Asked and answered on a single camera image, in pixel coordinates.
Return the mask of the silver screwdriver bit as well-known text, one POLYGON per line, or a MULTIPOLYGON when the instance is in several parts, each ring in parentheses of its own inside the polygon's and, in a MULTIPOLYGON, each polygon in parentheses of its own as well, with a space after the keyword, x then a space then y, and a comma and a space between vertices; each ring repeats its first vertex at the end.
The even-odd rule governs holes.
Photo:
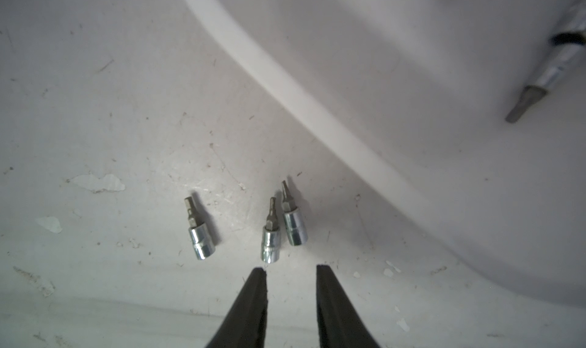
POLYGON ((276 197, 269 200, 269 213, 262 229, 261 260, 264 263, 276 263, 281 248, 281 230, 276 212, 276 197))
POLYGON ((552 32, 549 45, 549 54, 526 81, 519 100, 505 117, 506 122, 518 122, 585 59, 585 0, 577 0, 567 10, 552 32))
POLYGON ((192 196, 184 199, 188 212, 189 235, 198 260, 206 260, 216 250, 212 235, 203 217, 198 212, 192 196))
POLYGON ((282 211, 288 242, 294 247, 305 244, 308 234, 302 213, 285 180, 282 181, 282 211))

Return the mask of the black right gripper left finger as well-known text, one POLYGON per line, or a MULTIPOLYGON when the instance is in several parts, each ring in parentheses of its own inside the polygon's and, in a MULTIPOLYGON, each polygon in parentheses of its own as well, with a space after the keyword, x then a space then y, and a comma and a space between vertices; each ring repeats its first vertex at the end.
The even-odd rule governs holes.
POLYGON ((267 292, 265 270, 254 268, 207 347, 264 347, 267 292))

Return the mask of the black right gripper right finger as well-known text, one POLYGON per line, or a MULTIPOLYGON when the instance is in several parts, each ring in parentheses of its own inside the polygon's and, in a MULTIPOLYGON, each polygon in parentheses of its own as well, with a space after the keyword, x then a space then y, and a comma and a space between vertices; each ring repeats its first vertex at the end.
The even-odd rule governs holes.
POLYGON ((327 265, 317 265, 316 302, 320 347, 379 347, 327 265))

